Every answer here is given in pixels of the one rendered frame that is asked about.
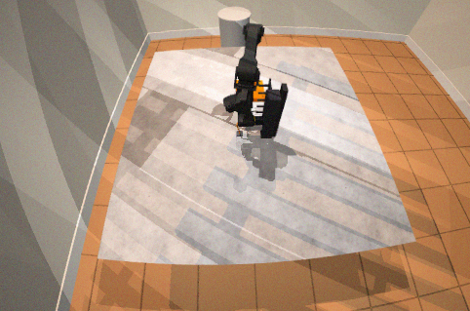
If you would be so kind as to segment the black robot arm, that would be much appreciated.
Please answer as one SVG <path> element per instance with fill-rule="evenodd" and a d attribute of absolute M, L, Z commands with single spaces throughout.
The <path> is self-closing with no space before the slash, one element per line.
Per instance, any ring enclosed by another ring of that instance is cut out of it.
<path fill-rule="evenodd" d="M 243 25 L 246 48 L 244 56 L 236 66 L 234 79 L 234 89 L 238 91 L 223 98 L 223 105 L 229 113 L 236 111 L 239 114 L 248 114 L 252 110 L 253 94 L 259 87 L 260 74 L 255 59 L 256 49 L 261 42 L 261 36 L 263 37 L 264 28 L 260 23 L 248 22 Z M 236 84 L 237 77 L 239 82 Z"/>

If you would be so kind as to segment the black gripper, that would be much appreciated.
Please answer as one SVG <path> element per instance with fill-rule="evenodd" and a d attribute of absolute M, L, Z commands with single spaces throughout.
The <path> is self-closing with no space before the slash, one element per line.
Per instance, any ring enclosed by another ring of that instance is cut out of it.
<path fill-rule="evenodd" d="M 238 113 L 238 126 L 239 127 L 253 127 L 255 125 L 255 116 L 252 111 L 248 114 Z"/>

